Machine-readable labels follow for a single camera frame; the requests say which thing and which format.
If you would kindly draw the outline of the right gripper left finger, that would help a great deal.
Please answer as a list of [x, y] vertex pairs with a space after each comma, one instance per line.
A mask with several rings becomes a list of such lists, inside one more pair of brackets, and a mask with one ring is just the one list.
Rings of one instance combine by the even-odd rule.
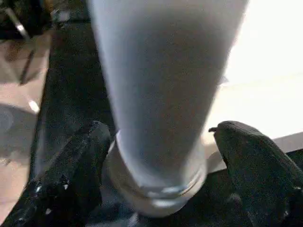
[[102, 203], [102, 166], [111, 136], [92, 121], [73, 134], [26, 184], [3, 227], [83, 227]]

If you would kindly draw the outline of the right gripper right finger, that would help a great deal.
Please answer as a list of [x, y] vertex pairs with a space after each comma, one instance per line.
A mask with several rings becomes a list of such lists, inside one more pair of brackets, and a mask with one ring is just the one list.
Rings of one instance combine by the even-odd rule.
[[303, 171], [268, 136], [237, 121], [208, 130], [255, 227], [303, 225]]

